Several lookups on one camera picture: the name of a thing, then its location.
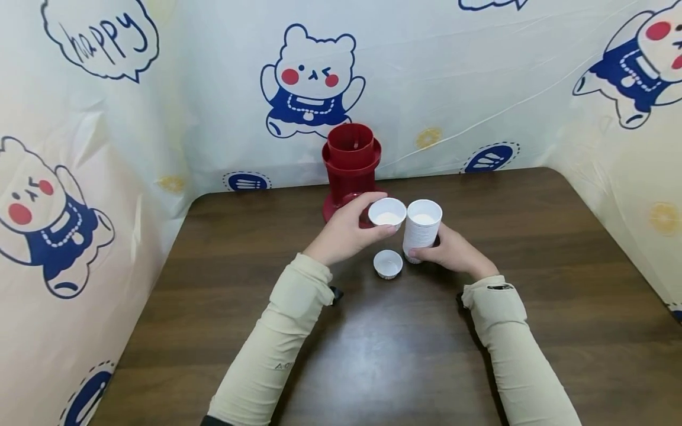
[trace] wooden table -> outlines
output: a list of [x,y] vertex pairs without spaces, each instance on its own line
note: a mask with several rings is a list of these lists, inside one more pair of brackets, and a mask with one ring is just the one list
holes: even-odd
[[[443,220],[517,285],[584,425],[679,425],[682,329],[566,180],[549,169],[383,181]],[[326,187],[199,198],[93,426],[197,426],[284,266],[323,226]],[[303,347],[274,425],[505,424],[456,295],[466,278],[378,250],[333,268],[346,292]]]

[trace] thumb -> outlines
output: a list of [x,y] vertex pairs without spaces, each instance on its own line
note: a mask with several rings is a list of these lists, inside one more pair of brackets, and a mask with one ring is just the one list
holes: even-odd
[[411,258],[425,260],[426,262],[438,263],[438,247],[423,247],[411,249],[408,255]]
[[362,233],[364,234],[364,245],[367,246],[374,244],[377,241],[388,238],[395,234],[396,231],[398,231],[398,229],[393,225],[380,225],[370,229],[363,229]]

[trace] fingers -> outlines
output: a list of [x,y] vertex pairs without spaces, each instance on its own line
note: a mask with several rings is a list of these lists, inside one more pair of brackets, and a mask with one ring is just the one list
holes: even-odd
[[440,247],[424,247],[421,249],[412,249],[408,254],[411,258],[439,263],[439,248]]
[[362,211],[366,209],[368,205],[375,201],[379,201],[382,198],[386,198],[387,196],[388,194],[385,192],[365,192],[350,203],[346,204],[344,209],[359,217],[362,214]]
[[386,239],[391,235],[395,234],[398,229],[392,225],[381,225],[375,226],[370,229],[360,230],[360,235],[362,235],[363,246],[367,247],[370,244],[374,244],[378,241]]
[[443,238],[445,235],[447,235],[448,232],[454,232],[454,231],[448,225],[441,222],[441,225],[438,227],[438,236]]

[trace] bear face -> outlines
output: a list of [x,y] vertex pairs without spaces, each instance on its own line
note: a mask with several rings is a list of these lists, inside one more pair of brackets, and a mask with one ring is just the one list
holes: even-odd
[[284,47],[275,64],[277,83],[293,95],[312,100],[338,96],[351,83],[355,39],[344,34],[335,40],[308,37],[301,25],[284,34]]
[[637,42],[662,80],[682,81],[682,1],[650,17],[639,29]]
[[18,233],[52,226],[62,215],[66,193],[57,175],[17,139],[0,142],[0,223]]

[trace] pearl necklace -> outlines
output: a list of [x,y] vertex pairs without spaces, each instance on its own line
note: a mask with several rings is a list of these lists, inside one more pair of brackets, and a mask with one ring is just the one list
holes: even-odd
[[331,110],[334,108],[334,100],[331,100],[331,105],[329,106],[329,109],[326,111],[315,111],[315,110],[309,110],[307,108],[295,108],[291,106],[291,98],[293,98],[294,95],[289,95],[289,98],[286,100],[286,105],[289,107],[290,110],[294,110],[297,112],[302,112],[303,113],[303,119],[306,121],[312,121],[314,118],[313,114],[329,114]]
[[58,243],[53,243],[52,240],[50,240],[50,237],[47,236],[47,234],[45,233],[45,231],[40,231],[40,234],[42,234],[43,239],[45,240],[45,244],[47,244],[47,245],[49,245],[49,246],[51,246],[51,247],[55,247],[55,248],[56,248],[56,247],[61,247],[62,245],[66,244],[66,242],[69,241],[69,240],[71,239],[71,237],[73,237],[74,234],[75,234],[76,232],[78,232],[78,229],[80,228],[80,225],[83,223],[83,217],[82,217],[82,216],[80,215],[80,213],[78,212],[78,209],[76,209],[76,207],[73,207],[73,206],[71,205],[70,202],[67,203],[67,204],[68,204],[68,206],[71,208],[71,210],[73,210],[74,213],[77,214],[77,216],[78,216],[78,223],[76,223],[76,225],[71,229],[71,231],[69,231],[69,232],[66,234],[66,237],[64,237],[64,238],[63,238],[60,242],[58,242]]
[[642,89],[644,89],[644,91],[650,92],[650,91],[656,89],[657,87],[659,87],[659,86],[661,85],[661,82],[660,82],[660,81],[657,82],[657,83],[654,85],[654,87],[649,87],[649,86],[647,86],[646,84],[644,84],[644,83],[642,82],[642,80],[640,79],[639,75],[637,74],[637,72],[636,72],[635,70],[633,70],[632,68],[628,67],[628,66],[625,64],[625,60],[626,60],[627,58],[631,57],[632,55],[636,55],[636,54],[639,53],[639,52],[640,52],[640,50],[639,50],[639,49],[636,49],[636,50],[633,50],[632,52],[628,53],[627,55],[625,55],[625,56],[621,59],[621,68],[623,68],[623,69],[625,70],[625,72],[627,72],[628,74],[630,74],[630,76],[631,76],[632,78],[634,78],[635,83],[636,83],[638,86],[642,87]]

